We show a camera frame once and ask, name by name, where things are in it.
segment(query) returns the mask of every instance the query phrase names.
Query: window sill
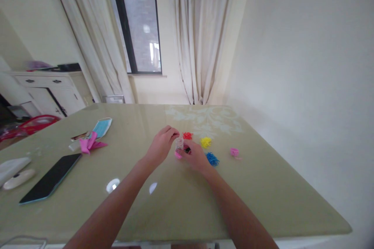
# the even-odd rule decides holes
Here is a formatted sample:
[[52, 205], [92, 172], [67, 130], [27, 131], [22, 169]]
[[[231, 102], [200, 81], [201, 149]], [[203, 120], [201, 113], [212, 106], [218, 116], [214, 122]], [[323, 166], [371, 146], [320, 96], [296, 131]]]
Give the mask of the window sill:
[[132, 73], [127, 73], [129, 78], [135, 78], [135, 77], [149, 77], [149, 78], [167, 78], [167, 75], [160, 75], [160, 74], [132, 74]]

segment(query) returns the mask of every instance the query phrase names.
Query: white curtain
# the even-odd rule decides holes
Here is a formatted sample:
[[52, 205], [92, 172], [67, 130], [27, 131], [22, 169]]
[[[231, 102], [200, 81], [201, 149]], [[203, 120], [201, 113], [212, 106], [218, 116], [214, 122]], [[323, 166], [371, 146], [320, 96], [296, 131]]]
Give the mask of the white curtain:
[[85, 76], [92, 77], [99, 95], [123, 95], [126, 103], [134, 103], [110, 0], [61, 2], [86, 63], [81, 65]]
[[206, 104], [218, 72], [231, 0], [171, 0], [179, 65], [190, 104]]

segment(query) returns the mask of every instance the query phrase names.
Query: cabinet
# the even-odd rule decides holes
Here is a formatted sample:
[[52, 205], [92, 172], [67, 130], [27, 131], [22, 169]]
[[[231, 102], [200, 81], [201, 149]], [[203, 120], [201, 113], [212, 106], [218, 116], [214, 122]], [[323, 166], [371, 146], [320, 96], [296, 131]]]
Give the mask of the cabinet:
[[46, 115], [53, 115], [57, 117], [64, 117], [61, 109], [58, 107], [52, 96], [46, 88], [27, 88], [28, 93], [34, 99], [39, 107], [41, 113]]
[[11, 72], [42, 114], [67, 117], [93, 103], [81, 71]]

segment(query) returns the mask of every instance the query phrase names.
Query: cabinet door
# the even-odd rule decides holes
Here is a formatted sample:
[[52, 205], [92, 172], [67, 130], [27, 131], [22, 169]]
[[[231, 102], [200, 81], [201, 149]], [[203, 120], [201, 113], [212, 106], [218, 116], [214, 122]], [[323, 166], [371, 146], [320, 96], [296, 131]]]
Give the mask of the cabinet door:
[[31, 97], [35, 100], [43, 114], [64, 117], [52, 96], [46, 88], [26, 88]]
[[49, 88], [49, 90], [52, 92], [57, 102], [63, 108], [66, 115], [69, 116], [84, 108], [84, 105], [79, 102], [72, 88], [53, 87]]

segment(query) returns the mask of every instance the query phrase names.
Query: purple object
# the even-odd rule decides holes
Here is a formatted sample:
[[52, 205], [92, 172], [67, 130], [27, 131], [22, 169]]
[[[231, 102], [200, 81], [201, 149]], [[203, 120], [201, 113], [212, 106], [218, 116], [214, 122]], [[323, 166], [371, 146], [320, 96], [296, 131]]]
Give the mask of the purple object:
[[27, 61], [26, 65], [30, 70], [53, 67], [52, 65], [42, 61]]

